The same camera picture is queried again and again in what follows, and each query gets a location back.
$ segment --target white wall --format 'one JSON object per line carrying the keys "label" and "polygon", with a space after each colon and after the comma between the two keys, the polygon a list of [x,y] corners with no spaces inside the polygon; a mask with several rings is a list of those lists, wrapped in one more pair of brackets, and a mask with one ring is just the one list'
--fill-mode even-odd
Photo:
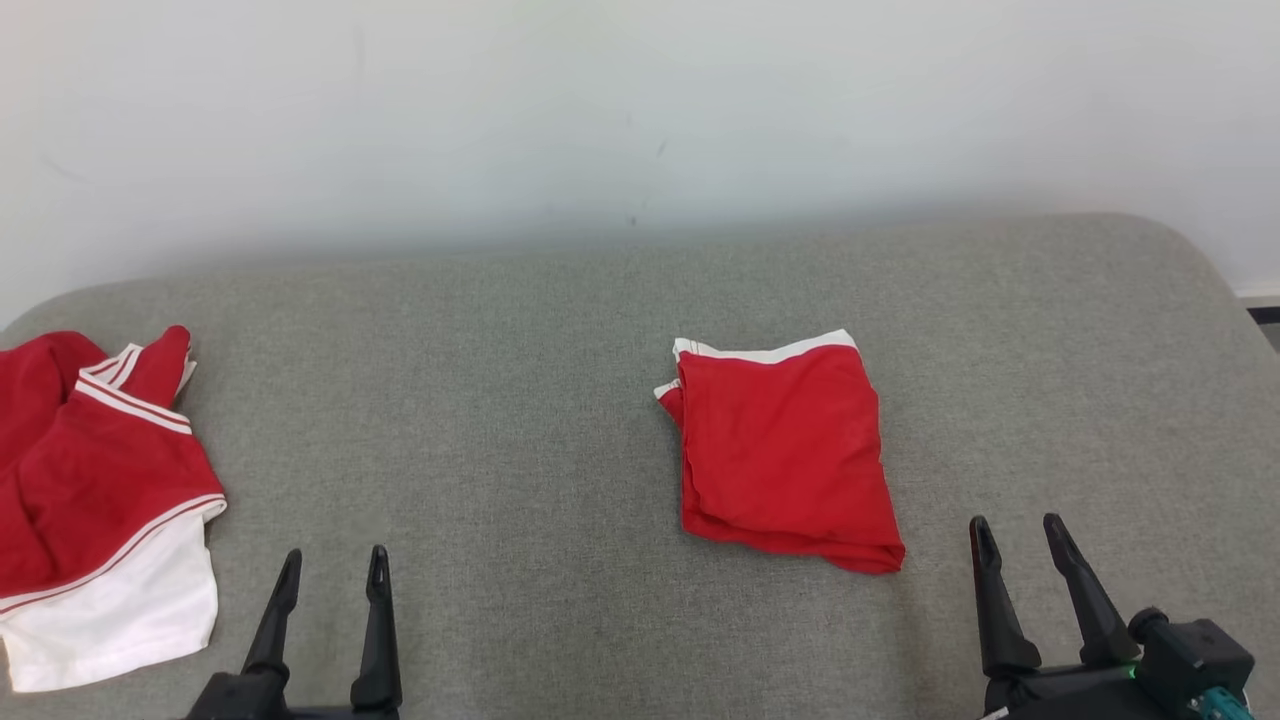
{"label": "white wall", "polygon": [[259,255],[1056,210],[1280,295],[1280,4],[0,5],[0,325]]}

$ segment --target folded clothing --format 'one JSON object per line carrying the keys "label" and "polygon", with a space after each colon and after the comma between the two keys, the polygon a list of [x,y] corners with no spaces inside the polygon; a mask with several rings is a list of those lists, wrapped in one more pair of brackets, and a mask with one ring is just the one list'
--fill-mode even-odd
{"label": "folded clothing", "polygon": [[195,368],[189,342],[174,327],[115,357],[76,333],[0,352],[0,637],[14,692],[207,644],[218,589],[204,524],[227,500],[169,409]]}
{"label": "folded clothing", "polygon": [[678,378],[654,395],[684,436],[686,532],[860,573],[902,568],[879,401],[849,333],[746,352],[678,338],[673,351]]}

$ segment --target white trim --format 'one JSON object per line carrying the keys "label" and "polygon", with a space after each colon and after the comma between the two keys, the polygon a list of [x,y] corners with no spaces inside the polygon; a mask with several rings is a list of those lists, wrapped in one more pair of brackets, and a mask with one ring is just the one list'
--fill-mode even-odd
{"label": "white trim", "polygon": [[751,363],[760,363],[763,365],[776,365],[783,360],[797,357],[810,350],[829,345],[842,345],[858,350],[858,343],[854,342],[854,338],[850,337],[844,329],[840,329],[818,337],[812,337],[809,340],[801,340],[800,342],[792,342],[791,345],[785,345],[777,350],[716,350],[714,347],[698,342],[696,340],[677,337],[676,346],[672,348],[672,352],[676,354],[677,360],[680,359],[681,352],[690,352],[703,357],[748,360]]}
{"label": "white trim", "polygon": [[131,359],[131,357],[134,357],[134,356],[136,356],[136,355],[138,354],[138,352],[137,352],[137,350],[134,350],[134,347],[136,347],[136,346],[129,346],[129,347],[125,347],[125,348],[124,348],[124,352],[122,352],[122,354],[120,354],[120,361],[119,361],[119,363],[116,363],[116,364],[115,364],[115,365],[114,365],[114,366],[113,366],[113,368],[110,369],[110,372],[108,372],[108,370],[102,370],[102,372],[100,372],[100,373],[95,373],[95,374],[93,374],[93,378],[95,378],[95,379],[99,379],[99,380],[102,380],[102,382],[104,382],[104,383],[106,383],[106,384],[111,384],[111,383],[114,383],[114,382],[115,382],[115,378],[120,377],[120,373],[123,373],[123,372],[124,372],[124,365],[125,365],[125,364],[127,364],[127,363],[129,361],[129,359]]}
{"label": "white trim", "polygon": [[201,509],[204,509],[201,514],[204,515],[205,521],[207,523],[214,518],[216,518],[218,515],[221,515],[223,510],[227,510],[227,496],[221,493],[202,495],[200,497],[191,498],[187,502],[183,502],[182,505],[170,509],[168,512],[164,512],[159,518],[143,525],[138,532],[133,533],[133,537],[129,538],[128,542],[122,544],[120,548],[115,551],[115,555],[113,555],[100,568],[97,568],[92,573],[88,573],[83,578],[77,578],[76,580],[65,585],[50,588],[46,591],[28,592],[23,594],[15,594],[13,597],[0,597],[0,620],[3,620],[5,616],[10,615],[17,610],[26,607],[33,601],[63,594],[64,592],[73,591],[83,585],[84,583],[92,580],[93,578],[114,568],[120,560],[124,559],[124,556],[133,552],[138,546],[141,546],[147,539],[147,536],[159,529],[161,525],[168,524],[175,518],[180,518],[183,515],[191,514],[195,510],[201,510]]}
{"label": "white trim", "polygon": [[116,388],[116,389],[119,389],[122,386],[124,386],[124,380],[129,379],[129,375],[133,374],[133,366],[138,364],[138,357],[142,356],[142,348],[138,347],[137,345],[133,345],[132,342],[129,343],[129,346],[127,348],[124,348],[124,351],[129,354],[127,356],[127,359],[124,360],[124,369],[120,370],[120,375],[116,377],[110,383],[110,386],[114,387],[114,388]]}
{"label": "white trim", "polygon": [[146,410],[150,410],[150,411],[155,413],[156,415],[160,415],[161,418],[168,418],[170,420],[177,420],[179,423],[191,423],[191,420],[188,420],[186,415],[182,415],[179,413],[174,413],[173,410],[169,410],[168,407],[160,407],[159,405],[156,405],[154,402],[147,402],[146,400],[140,400],[137,397],[133,397],[132,395],[129,395],[129,393],[127,393],[127,392],[124,392],[122,389],[116,389],[116,388],[113,388],[111,386],[104,384],[102,380],[95,378],[93,375],[86,375],[84,373],[81,373],[81,379],[84,380],[84,382],[87,382],[88,384],[93,386],[95,388],[105,392],[105,393],[114,395],[115,397],[118,397],[120,400],[124,400],[127,402],[132,402],[134,405],[138,405],[138,406],[141,406],[141,407],[143,407]]}
{"label": "white trim", "polygon": [[115,357],[108,357],[106,360],[102,360],[97,365],[90,365],[88,368],[81,368],[81,370],[83,370],[83,372],[86,372],[86,373],[88,373],[91,375],[96,375],[96,374],[101,373],[102,370],[106,370],[108,368],[114,368],[115,364],[120,361],[120,355],[116,355]]}
{"label": "white trim", "polygon": [[662,396],[676,389],[677,387],[680,387],[680,378],[676,378],[664,386],[653,388],[653,396],[657,397],[658,400],[662,400]]}
{"label": "white trim", "polygon": [[182,388],[187,387],[187,380],[191,379],[191,374],[195,373],[195,372],[196,372],[196,361],[195,360],[187,360],[186,363],[183,363],[183,365],[182,365],[182,379],[178,380],[178,389],[174,391],[174,393],[173,393],[175,397],[177,397],[177,395],[179,392],[182,392]]}
{"label": "white trim", "polygon": [[174,423],[173,420],[168,420],[165,418],[160,418],[159,415],[148,413],[148,411],[143,410],[142,407],[137,407],[134,405],[129,405],[128,402],[124,402],[123,400],[118,400],[113,395],[110,395],[108,392],[104,392],[104,391],[101,391],[101,389],[99,389],[99,388],[96,388],[96,387],[86,383],[84,379],[81,379],[79,382],[76,383],[76,389],[81,391],[82,393],[84,393],[88,397],[92,397],[93,400],[101,402],[102,405],[106,405],[108,407],[113,407],[115,410],[119,410],[120,413],[124,413],[127,415],[133,415],[134,418],[141,418],[141,419],[143,419],[143,420],[146,420],[148,423],[160,425],[161,428],[168,428],[168,429],[170,429],[170,430],[173,430],[175,433],[182,433],[184,436],[192,434],[191,433],[191,425],[187,425],[187,424],[183,424],[183,423]]}

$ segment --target folded red shorts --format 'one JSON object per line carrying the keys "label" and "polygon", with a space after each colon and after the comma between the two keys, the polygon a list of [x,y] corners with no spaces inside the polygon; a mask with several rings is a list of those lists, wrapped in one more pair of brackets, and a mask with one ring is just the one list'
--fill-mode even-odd
{"label": "folded red shorts", "polygon": [[895,573],[906,551],[881,465],[879,400],[845,331],[778,350],[676,340],[654,389],[684,434],[685,530]]}

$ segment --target gray sofa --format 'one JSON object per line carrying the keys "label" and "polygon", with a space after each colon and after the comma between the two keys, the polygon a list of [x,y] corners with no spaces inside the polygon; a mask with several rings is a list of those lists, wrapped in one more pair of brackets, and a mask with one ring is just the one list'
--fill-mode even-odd
{"label": "gray sofa", "polygon": [[[183,716],[238,669],[287,551],[292,702],[342,703],[385,543],[415,717],[972,717],[966,524],[986,514],[1028,635],[1075,660],[1041,515],[1125,618],[1213,618],[1280,707],[1280,361],[1213,268],[1148,220],[1074,215],[782,243],[486,252],[74,292],[0,334],[106,348],[172,323],[180,398],[227,488],[210,647],[6,720]],[[676,336],[835,328],[882,401],[908,547],[865,577],[681,532],[652,388]]]}

